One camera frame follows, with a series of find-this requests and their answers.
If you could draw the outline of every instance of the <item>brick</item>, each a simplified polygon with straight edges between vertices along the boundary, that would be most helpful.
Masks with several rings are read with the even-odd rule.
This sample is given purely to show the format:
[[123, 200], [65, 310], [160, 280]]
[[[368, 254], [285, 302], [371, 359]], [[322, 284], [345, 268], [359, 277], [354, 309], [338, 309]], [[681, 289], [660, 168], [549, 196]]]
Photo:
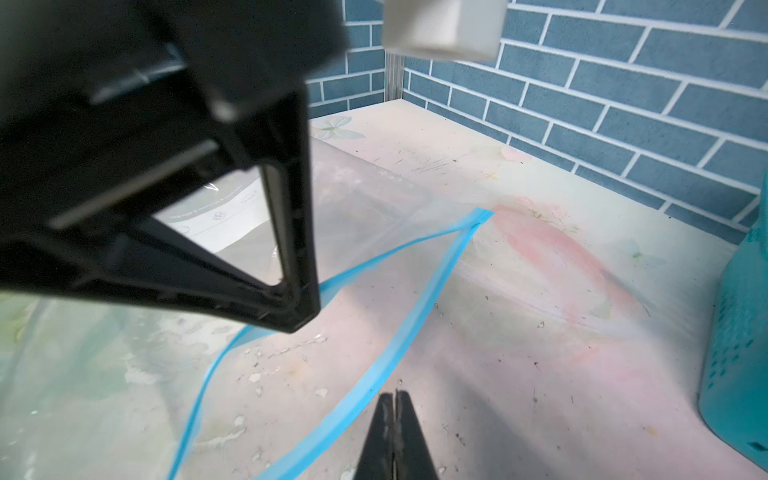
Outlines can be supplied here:
[[757, 150], [727, 141], [720, 147], [704, 170], [733, 178], [754, 187], [763, 187], [763, 175], [768, 169], [768, 151]]
[[741, 223], [745, 227], [752, 227], [755, 224], [755, 221], [757, 221], [757, 218], [759, 216], [760, 216], [760, 208], [754, 207], [752, 211], [749, 212], [744, 218], [742, 218], [739, 223]]
[[378, 94], [366, 95], [365, 97], [350, 98], [349, 109], [367, 107], [368, 105], [380, 104], [384, 101], [384, 92]]
[[318, 105], [310, 107], [310, 118], [324, 117], [330, 114], [337, 114], [346, 110], [346, 100], [335, 101], [332, 104]]
[[468, 94], [461, 90], [453, 89], [451, 93], [451, 104], [456, 110], [461, 110], [473, 117], [482, 118], [485, 111], [485, 99]]
[[371, 46], [377, 47], [382, 44], [382, 26], [371, 25]]
[[768, 2], [746, 0], [739, 8], [728, 28], [768, 33]]
[[344, 75], [346, 73], [346, 66], [344, 65], [344, 57], [337, 58], [312, 72], [307, 78], [314, 80], [315, 78], [332, 77], [334, 75]]
[[760, 88], [768, 44], [681, 31], [651, 30], [635, 63]]
[[527, 142], [518, 140], [515, 137], [509, 139], [509, 145], [517, 148], [520, 151], [524, 151], [526, 154], [533, 155], [534, 157], [538, 158], [539, 160], [543, 160], [548, 164], [562, 168], [563, 170], [571, 171], [571, 168], [574, 167], [574, 162], [568, 160], [567, 158], [563, 158], [560, 155], [555, 155], [544, 150], [543, 148], [539, 148]]
[[544, 45], [596, 57], [626, 61], [632, 55], [643, 27], [553, 16]]
[[525, 86], [514, 78], [452, 62], [434, 62], [432, 76], [510, 103], [518, 103]]
[[538, 43], [546, 21], [547, 15], [545, 13], [507, 10], [502, 37], [511, 40], [527, 41], [528, 43]]
[[368, 75], [357, 75], [355, 77], [325, 80], [323, 82], [323, 92], [326, 95], [326, 100], [362, 94], [363, 92], [371, 91], [370, 87]]
[[704, 215], [699, 215], [696, 212], [692, 212], [687, 208], [682, 208], [680, 205], [671, 204], [665, 212], [670, 217], [676, 218], [681, 222], [687, 223], [692, 227], [696, 227], [699, 230], [703, 230], [707, 233], [711, 233], [716, 237], [720, 237], [726, 242], [738, 245], [741, 240], [744, 239], [746, 233], [740, 232], [727, 225], [716, 222]]
[[602, 104], [533, 84], [528, 86], [523, 107], [588, 130], [603, 111]]
[[348, 22], [364, 22], [365, 20], [383, 20], [382, 4], [376, 0], [354, 0], [345, 2]]
[[505, 45], [502, 61], [498, 64], [501, 70], [510, 71], [524, 77], [547, 81], [552, 84], [565, 85], [573, 58], [553, 55], [530, 48]]
[[532, 117], [529, 114], [512, 110], [494, 102], [488, 106], [485, 121], [535, 141], [541, 141], [544, 138], [544, 133], [549, 125], [546, 120]]
[[594, 12], [598, 8], [600, 0], [518, 0], [518, 3]]
[[310, 97], [310, 103], [314, 104], [319, 101], [323, 101], [323, 96], [320, 94], [320, 82], [306, 84], [306, 91]]
[[450, 88], [421, 75], [411, 75], [411, 88], [409, 90], [442, 104], [448, 104]]
[[384, 49], [354, 51], [346, 54], [349, 73], [384, 68]]
[[371, 90], [382, 90], [384, 88], [384, 72], [371, 74]]
[[407, 101], [411, 102], [414, 105], [418, 105], [421, 108], [426, 108], [426, 106], [427, 106], [427, 102], [426, 101], [423, 101], [421, 98], [416, 97], [414, 95], [411, 95], [407, 91], [404, 91], [402, 93], [402, 99], [403, 100], [407, 100]]
[[560, 125], [552, 127], [547, 145], [615, 174], [621, 174], [634, 155], [625, 148], [607, 144]]
[[679, 84], [669, 78], [582, 61], [571, 88], [661, 113]]
[[698, 163], [717, 140], [618, 108], [608, 110], [598, 133], [692, 165]]
[[623, 197], [632, 199], [655, 210], [658, 210], [659, 207], [664, 204], [664, 200], [656, 197], [655, 195], [651, 195], [643, 192], [642, 190], [638, 190], [637, 188], [632, 187], [631, 185], [627, 185], [624, 182], [620, 182], [619, 180], [606, 177], [605, 175], [599, 174], [598, 172], [590, 168], [586, 168], [583, 165], [576, 169], [576, 174], [581, 178], [589, 180], [593, 184], [598, 184], [601, 187], [605, 187], [608, 190], [612, 190]]
[[610, 0], [603, 13], [669, 22], [719, 25], [733, 0]]
[[755, 197], [643, 155], [627, 178], [725, 218], [738, 214]]
[[420, 71], [429, 75], [429, 60], [422, 58], [406, 57], [406, 68]]
[[768, 142], [768, 100], [688, 85], [670, 116]]
[[457, 124], [462, 124], [465, 127], [469, 127], [474, 131], [478, 131], [481, 134], [487, 135], [491, 138], [495, 138], [496, 140], [501, 142], [506, 142], [507, 138], [509, 137], [509, 135], [507, 135], [506, 133], [500, 132], [494, 128], [490, 128], [474, 120], [470, 120], [464, 115], [457, 114], [445, 108], [439, 107], [438, 105], [435, 105], [433, 103], [430, 103], [429, 105], [427, 105], [427, 110], [433, 111], [438, 115], [448, 118], [449, 120], [453, 120]]
[[369, 47], [371, 32], [368, 25], [351, 25], [346, 27], [346, 37], [350, 48]]

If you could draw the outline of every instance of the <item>blue brick wall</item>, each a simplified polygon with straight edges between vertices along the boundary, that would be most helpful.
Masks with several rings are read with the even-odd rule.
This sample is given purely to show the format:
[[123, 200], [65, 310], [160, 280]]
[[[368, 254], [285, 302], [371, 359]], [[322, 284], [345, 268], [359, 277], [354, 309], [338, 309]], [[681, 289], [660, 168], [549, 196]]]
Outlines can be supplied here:
[[403, 98], [738, 243], [768, 167], [768, 0], [511, 0], [496, 61]]
[[384, 101], [382, 6], [375, 0], [345, 0], [337, 5], [343, 10], [349, 50], [307, 79], [310, 118]]

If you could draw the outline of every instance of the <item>white grout line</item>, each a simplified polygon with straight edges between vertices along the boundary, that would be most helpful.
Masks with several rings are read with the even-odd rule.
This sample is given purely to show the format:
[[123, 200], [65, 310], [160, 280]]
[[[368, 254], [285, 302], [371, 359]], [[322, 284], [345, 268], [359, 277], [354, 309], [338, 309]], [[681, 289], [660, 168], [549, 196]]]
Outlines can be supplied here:
[[547, 36], [547, 30], [549, 30], [549, 22], [552, 20], [552, 14], [547, 15], [547, 19], [544, 21], [544, 28], [541, 30], [541, 36], [538, 38], [538, 44], [544, 43], [544, 37]]
[[632, 158], [629, 160], [629, 163], [626, 167], [624, 167], [624, 171], [621, 172], [621, 178], [626, 178], [629, 174], [629, 170], [632, 170], [632, 167], [637, 163], [637, 159], [640, 158], [640, 152], [635, 152]]
[[549, 140], [549, 133], [552, 131], [552, 125], [554, 125], [554, 122], [549, 122], [549, 125], [547, 125], [547, 131], [544, 132], [544, 138], [541, 139], [542, 145], [547, 144], [547, 140]]
[[564, 8], [540, 7], [537, 5], [508, 5], [512, 10], [521, 10], [523, 12], [536, 12], [552, 15], [560, 15], [571, 18], [584, 18], [587, 20], [598, 20], [601, 22], [619, 23], [623, 25], [638, 25], [641, 27], [662, 28], [664, 30], [682, 31], [685, 33], [694, 33], [699, 35], [712, 35], [721, 38], [737, 38], [740, 40], [761, 41], [768, 43], [768, 34], [756, 31], [741, 30], [723, 30], [718, 27], [709, 27], [706, 25], [694, 25], [689, 23], [667, 22], [665, 20], [653, 20], [650, 18], [623, 17], [620, 15], [607, 15], [604, 13], [583, 12], [580, 10], [567, 10]]
[[648, 39], [649, 34], [650, 27], [646, 27], [645, 30], [643, 30], [643, 34], [640, 35], [640, 39], [637, 40], [637, 45], [634, 46], [632, 55], [630, 55], [629, 60], [627, 60], [628, 63], [634, 63], [634, 61], [637, 60], [637, 56], [640, 54], [640, 50], [643, 48], [643, 45], [645, 45], [645, 41]]
[[314, 81], [329, 81], [329, 80], [340, 80], [342, 78], [351, 78], [351, 77], [357, 77], [359, 75], [365, 75], [368, 73], [380, 73], [384, 72], [383, 68], [377, 68], [376, 70], [365, 70], [365, 71], [356, 71], [355, 73], [342, 73], [339, 75], [330, 75], [329, 77], [320, 77], [320, 78], [311, 78], [307, 80], [309, 83], [312, 83]]
[[366, 95], [373, 95], [373, 94], [380, 94], [383, 93], [384, 90], [374, 90], [374, 91], [364, 91], [362, 94], [355, 94], [350, 95], [349, 97], [341, 97], [341, 98], [332, 98], [330, 100], [323, 100], [318, 101], [313, 104], [310, 104], [310, 107], [319, 107], [321, 105], [328, 105], [328, 104], [335, 104], [336, 102], [342, 101], [342, 100], [354, 100], [355, 98], [365, 97]]
[[358, 48], [350, 48], [347, 50], [347, 53], [356, 53], [358, 51], [373, 51], [373, 50], [383, 50], [384, 47], [381, 45], [377, 45], [376, 47], [358, 47]]
[[[413, 93], [413, 92], [409, 92], [409, 93], [411, 93], [414, 97], [417, 97], [417, 98], [419, 98], [419, 99], [421, 99], [421, 100], [423, 100], [423, 101], [425, 101], [427, 103], [429, 103], [431, 101], [428, 98], [423, 97], [423, 96], [421, 96], [419, 94], [416, 94], [416, 93]], [[718, 217], [717, 215], [711, 214], [711, 213], [709, 213], [709, 212], [707, 212], [705, 210], [702, 210], [699, 207], [695, 207], [694, 205], [687, 204], [687, 203], [683, 202], [682, 200], [678, 200], [678, 199], [672, 198], [671, 196], [669, 196], [667, 194], [662, 194], [661, 192], [658, 192], [658, 191], [656, 191], [656, 190], [654, 190], [654, 189], [652, 189], [652, 188], [650, 188], [650, 187], [648, 187], [646, 185], [639, 184], [639, 183], [637, 183], [637, 182], [635, 182], [633, 180], [630, 180], [628, 178], [621, 178], [620, 176], [616, 175], [612, 171], [605, 170], [604, 168], [598, 167], [598, 166], [593, 165], [593, 164], [589, 164], [589, 163], [587, 163], [587, 162], [585, 162], [583, 160], [580, 160], [580, 159], [578, 159], [576, 157], [573, 157], [573, 156], [571, 156], [569, 154], [565, 154], [565, 153], [563, 153], [561, 151], [555, 150], [554, 148], [552, 148], [552, 147], [550, 147], [548, 145], [540, 144], [540, 143], [538, 143], [536, 141], [531, 140], [530, 138], [526, 138], [526, 137], [523, 137], [520, 134], [516, 134], [516, 133], [513, 133], [511, 131], [508, 131], [508, 130], [504, 129], [503, 127], [499, 127], [498, 125], [490, 124], [487, 121], [479, 121], [479, 120], [476, 120], [474, 118], [467, 117], [466, 114], [464, 114], [463, 112], [461, 112], [459, 110], [456, 110], [453, 107], [443, 107], [443, 106], [441, 106], [441, 108], [445, 108], [446, 110], [452, 111], [455, 114], [459, 114], [459, 115], [461, 115], [461, 116], [463, 116], [465, 118], [468, 118], [469, 120], [472, 120], [472, 121], [475, 121], [477, 123], [483, 124], [486, 127], [494, 128], [495, 130], [498, 130], [498, 131], [500, 131], [502, 133], [509, 134], [513, 138], [516, 138], [516, 139], [518, 139], [520, 141], [524, 141], [525, 143], [533, 145], [534, 147], [541, 148], [542, 150], [548, 151], [551, 154], [555, 154], [555, 155], [558, 155], [560, 157], [563, 157], [563, 158], [565, 158], [567, 160], [570, 160], [570, 161], [572, 161], [572, 162], [574, 162], [574, 163], [576, 163], [578, 165], [582, 165], [582, 166], [584, 166], [586, 168], [589, 168], [591, 170], [595, 170], [596, 172], [598, 172], [600, 174], [603, 174], [606, 177], [609, 177], [609, 178], [612, 178], [614, 180], [620, 181], [621, 183], [629, 185], [630, 187], [637, 188], [638, 190], [643, 191], [646, 194], [654, 195], [655, 197], [659, 197], [662, 200], [666, 200], [666, 201], [669, 201], [669, 202], [674, 202], [674, 203], [680, 205], [683, 208], [687, 208], [688, 210], [691, 210], [692, 212], [701, 215], [702, 217], [709, 218], [710, 220], [714, 220], [714, 221], [716, 221], [718, 223], [722, 223], [724, 225], [727, 225], [728, 227], [731, 227], [731, 228], [733, 228], [735, 230], [738, 230], [738, 231], [741, 231], [741, 232], [748, 232], [749, 231], [749, 229], [746, 228], [744, 225], [739, 225], [738, 223], [735, 223], [732, 220], [729, 220], [727, 218]]]
[[502, 64], [502, 54], [503, 53], [504, 53], [504, 45], [499, 43], [498, 44], [498, 55], [496, 55], [496, 66], [495, 66], [495, 68], [498, 68], [498, 66]]
[[746, 207], [744, 207], [738, 214], [736, 214], [733, 217], [733, 221], [736, 223], [739, 223], [741, 220], [744, 220], [744, 217], [752, 213], [752, 210], [757, 208], [757, 206], [760, 204], [760, 196], [754, 197], [751, 202], [749, 202]]
[[718, 138], [717, 141], [710, 147], [709, 150], [704, 154], [704, 156], [699, 160], [699, 163], [696, 164], [696, 168], [704, 168], [704, 165], [706, 165], [710, 159], [717, 153], [717, 151], [720, 149], [720, 147], [723, 146], [725, 143], [724, 138]]
[[670, 98], [670, 100], [667, 102], [667, 106], [664, 107], [664, 109], [661, 111], [662, 115], [670, 114], [670, 112], [672, 111], [672, 108], [680, 99], [680, 96], [683, 94], [683, 92], [685, 91], [685, 87], [687, 86], [688, 86], [687, 81], [683, 81], [677, 86], [677, 90], [675, 90], [674, 93], [672, 94], [672, 98]]
[[520, 95], [520, 101], [518, 102], [518, 106], [523, 106], [523, 101], [525, 100], [525, 95], [528, 93], [528, 86], [530, 83], [525, 82], [525, 85], [523, 85], [523, 93]]
[[345, 27], [354, 27], [355, 25], [381, 25], [383, 20], [355, 20], [351, 22], [344, 22]]
[[598, 117], [598, 121], [594, 122], [594, 127], [592, 127], [592, 131], [600, 130], [600, 126], [603, 124], [603, 120], [605, 120], [605, 115], [608, 113], [608, 108], [610, 108], [609, 105], [605, 105], [603, 107], [603, 111], [600, 112], [600, 116]]
[[[422, 76], [423, 77], [423, 74], [420, 74], [418, 72], [411, 72], [411, 77], [413, 77], [413, 75], [415, 75], [415, 74], [417, 74], [418, 76]], [[760, 192], [760, 189], [757, 188], [757, 187], [754, 187], [753, 185], [745, 184], [744, 182], [740, 182], [740, 181], [734, 180], [732, 178], [723, 177], [722, 175], [715, 174], [715, 173], [710, 172], [708, 170], [698, 169], [698, 168], [696, 168], [693, 165], [686, 164], [684, 162], [681, 162], [679, 160], [674, 160], [674, 159], [669, 158], [669, 157], [665, 157], [664, 155], [658, 154], [658, 153], [653, 152], [653, 151], [646, 150], [644, 148], [638, 147], [637, 145], [628, 144], [626, 142], [619, 141], [619, 140], [616, 140], [614, 138], [606, 137], [603, 134], [599, 134], [599, 133], [595, 133], [593, 131], [589, 131], [586, 128], [582, 128], [582, 127], [578, 127], [578, 126], [573, 125], [573, 124], [569, 124], [569, 123], [567, 123], [565, 121], [558, 120], [557, 118], [550, 117], [548, 115], [539, 113], [537, 111], [533, 111], [533, 110], [530, 110], [530, 109], [525, 108], [525, 107], [519, 107], [518, 105], [511, 104], [511, 103], [509, 103], [507, 101], [503, 101], [503, 100], [500, 100], [498, 98], [492, 98], [492, 97], [489, 97], [486, 94], [482, 94], [482, 93], [479, 93], [479, 92], [476, 92], [476, 91], [469, 90], [469, 89], [467, 89], [465, 87], [462, 87], [461, 85], [452, 84], [452, 83], [449, 83], [447, 81], [441, 80], [441, 79], [436, 78], [436, 77], [430, 77], [429, 80], [432, 80], [432, 81], [437, 82], [439, 84], [443, 84], [443, 85], [448, 86], [448, 87], [453, 87], [453, 88], [455, 88], [457, 90], [464, 91], [464, 92], [469, 93], [469, 94], [473, 94], [473, 95], [475, 95], [477, 97], [484, 98], [486, 100], [493, 101], [493, 102], [498, 103], [500, 105], [503, 105], [503, 106], [505, 106], [507, 108], [511, 108], [512, 110], [521, 111], [521, 112], [523, 112], [525, 114], [531, 115], [532, 117], [537, 117], [537, 118], [540, 118], [540, 119], [545, 120], [545, 121], [553, 122], [553, 123], [555, 123], [558, 126], [561, 126], [563, 128], [567, 128], [569, 130], [578, 132], [578, 133], [583, 134], [583, 135], [587, 135], [588, 137], [596, 138], [596, 139], [598, 139], [600, 141], [603, 141], [603, 142], [605, 142], [607, 144], [611, 144], [611, 145], [614, 145], [616, 147], [621, 147], [621, 148], [623, 148], [625, 150], [629, 150], [629, 151], [632, 151], [632, 152], [640, 152], [641, 154], [645, 155], [646, 157], [653, 158], [653, 159], [655, 159], [657, 161], [660, 161], [661, 163], [664, 163], [664, 164], [667, 164], [667, 165], [672, 165], [673, 167], [678, 167], [681, 170], [689, 171], [689, 172], [691, 172], [693, 174], [699, 175], [700, 177], [705, 177], [705, 178], [708, 178], [710, 180], [715, 180], [716, 182], [719, 182], [721, 184], [727, 185], [729, 187], [737, 188], [739, 190], [744, 190], [744, 191], [746, 191], [746, 192], [748, 192], [750, 194], [755, 194], [755, 195], [757, 195]], [[499, 128], [501, 128], [498, 125], [493, 125], [493, 124], [488, 124], [488, 126], [492, 126], [493, 128], [496, 128], [497, 130]]]
[[[462, 61], [459, 61], [457, 63], [461, 63], [461, 64], [464, 64], [464, 65], [470, 65], [470, 64], [467, 64], [466, 62], [462, 62]], [[563, 87], [561, 87], [559, 85], [550, 84], [550, 83], [547, 83], [545, 81], [536, 80], [534, 78], [524, 77], [523, 75], [519, 75], [519, 74], [513, 74], [513, 73], [508, 72], [508, 71], [494, 70], [492, 68], [488, 68], [488, 67], [485, 67], [483, 65], [472, 65], [472, 66], [475, 67], [475, 68], [478, 68], [480, 70], [490, 71], [490, 72], [499, 74], [499, 75], [504, 76], [504, 77], [514, 78], [515, 80], [520, 80], [520, 81], [527, 81], [527, 82], [530, 82], [530, 83], [532, 83], [534, 85], [539, 85], [539, 86], [542, 86], [542, 87], [550, 88], [551, 90], [559, 91], [561, 93], [573, 95], [574, 97], [583, 98], [585, 100], [590, 100], [590, 101], [596, 101], [596, 102], [600, 102], [602, 104], [608, 104], [611, 107], [620, 108], [622, 110], [629, 111], [631, 113], [638, 114], [638, 115], [641, 115], [641, 116], [646, 117], [646, 118], [652, 118], [654, 120], [663, 121], [663, 122], [666, 122], [668, 124], [675, 125], [677, 127], [688, 128], [690, 130], [694, 130], [694, 131], [698, 131], [700, 133], [712, 135], [714, 137], [725, 137], [727, 140], [731, 140], [731, 141], [737, 142], [739, 144], [746, 145], [748, 147], [756, 148], [758, 150], [768, 151], [768, 142], [754, 140], [753, 138], [748, 138], [748, 137], [742, 137], [741, 135], [738, 135], [738, 134], [732, 134], [730, 132], [717, 130], [716, 128], [706, 127], [704, 125], [695, 124], [693, 122], [690, 122], [690, 121], [687, 121], [687, 120], [681, 120], [681, 119], [675, 118], [675, 117], [663, 116], [661, 114], [657, 114], [657, 113], [654, 113], [652, 111], [643, 110], [642, 108], [637, 108], [637, 107], [633, 107], [631, 105], [622, 104], [622, 103], [617, 102], [617, 101], [608, 100], [606, 98], [597, 97], [597, 96], [591, 95], [591, 94], [585, 94], [584, 92], [581, 92], [581, 91], [578, 91], [578, 90], [569, 90], [569, 89], [563, 88]]]
[[580, 59], [576, 59], [574, 62], [574, 66], [571, 67], [571, 73], [568, 74], [568, 80], [565, 82], [564, 88], [570, 88], [571, 82], [574, 80], [574, 76], [576, 76], [576, 69], [578, 68], [578, 65], [581, 63]]
[[[719, 90], [725, 90], [742, 95], [749, 95], [750, 97], [757, 97], [768, 100], [768, 93], [761, 91], [757, 87], [747, 87], [744, 85], [730, 84], [726, 81], [711, 80], [709, 78], [694, 77], [693, 75], [681, 74], [677, 72], [660, 70], [658, 68], [646, 67], [639, 64], [629, 64], [618, 60], [611, 60], [608, 58], [594, 57], [592, 55], [585, 55], [568, 50], [561, 50], [560, 48], [552, 48], [544, 45], [533, 45], [532, 43], [526, 43], [519, 40], [510, 40], [508, 38], [502, 38], [502, 43], [505, 45], [514, 45], [515, 47], [529, 48], [531, 50], [543, 51], [544, 53], [552, 53], [569, 58], [579, 58], [584, 61], [591, 61], [600, 65], [607, 65], [609, 67], [621, 68], [629, 71], [637, 71], [640, 73], [646, 73], [656, 75], [658, 77], [669, 78], [670, 80], [687, 81], [692, 84], [701, 85], [703, 87], [717, 88]], [[498, 70], [497, 73], [505, 73], [505, 70]]]
[[736, 16], [737, 13], [739, 13], [739, 8], [741, 8], [741, 5], [744, 3], [744, 0], [736, 0], [733, 2], [733, 5], [730, 6], [728, 9], [728, 13], [725, 14], [725, 17], [723, 17], [723, 21], [717, 26], [718, 28], [728, 28], [728, 25], [733, 21], [733, 17]]

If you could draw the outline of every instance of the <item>plastic basket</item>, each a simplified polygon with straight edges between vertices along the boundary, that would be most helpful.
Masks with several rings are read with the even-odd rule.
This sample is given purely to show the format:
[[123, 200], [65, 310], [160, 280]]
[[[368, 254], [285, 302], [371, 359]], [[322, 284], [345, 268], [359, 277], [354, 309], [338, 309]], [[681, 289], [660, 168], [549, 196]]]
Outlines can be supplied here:
[[768, 173], [760, 216], [723, 271], [699, 411], [712, 431], [768, 471]]

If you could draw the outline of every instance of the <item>plastic bag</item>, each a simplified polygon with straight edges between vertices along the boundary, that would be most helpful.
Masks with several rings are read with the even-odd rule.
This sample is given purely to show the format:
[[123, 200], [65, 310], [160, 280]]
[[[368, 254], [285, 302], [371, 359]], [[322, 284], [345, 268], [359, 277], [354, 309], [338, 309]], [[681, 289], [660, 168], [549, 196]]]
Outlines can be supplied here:
[[[0, 477], [295, 478], [343, 432], [491, 214], [322, 142], [312, 149], [318, 317], [284, 335], [192, 313], [42, 300], [24, 348], [6, 362]], [[249, 273], [258, 259], [261, 275], [274, 274], [263, 223], [221, 230], [237, 238], [220, 257]]]

